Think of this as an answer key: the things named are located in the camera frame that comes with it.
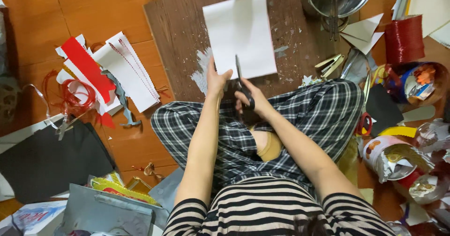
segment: hand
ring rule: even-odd
[[[208,71],[206,73],[206,81],[208,82],[208,91],[207,95],[216,96],[218,95],[220,98],[224,95],[224,86],[233,75],[233,70],[230,69],[222,75],[218,75],[217,71],[214,68],[214,57],[212,56],[209,59]]]
[[[251,96],[255,100],[255,112],[262,118],[267,119],[269,114],[274,111],[272,105],[267,101],[266,97],[262,94],[259,88],[255,87],[251,82],[247,79],[242,78],[242,83],[250,90]],[[236,91],[234,96],[238,99],[236,101],[236,110],[242,113],[242,103],[245,103],[247,106],[250,105],[247,97],[245,97],[244,93],[240,91]]]

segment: black paper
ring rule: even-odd
[[[372,124],[370,133],[372,137],[378,136],[380,132],[403,121],[403,115],[397,104],[381,84],[374,85],[369,90],[366,111],[377,121]]]
[[[48,200],[68,191],[69,183],[84,185],[90,174],[103,176],[114,167],[93,126],[81,121],[61,141],[48,126],[0,154],[0,172],[23,204]]]

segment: black scissors handle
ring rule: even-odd
[[[254,110],[255,109],[255,99],[251,96],[250,91],[246,87],[241,87],[240,92],[244,93],[245,97],[250,102],[250,105],[247,106],[245,103],[242,103],[242,108],[245,110]]]

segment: stapler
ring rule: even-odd
[[[334,57],[329,58],[326,61],[322,61],[315,65],[314,67],[322,69],[320,76],[322,79],[327,80],[327,77],[338,68],[339,65],[344,61],[344,55],[338,54]]]

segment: person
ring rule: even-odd
[[[152,116],[184,169],[163,235],[393,236],[335,164],[361,113],[361,89],[334,79],[267,100],[242,79],[264,120],[249,129],[236,117],[249,105],[244,94],[221,101],[232,73],[218,75],[211,58],[204,103],[174,101]]]

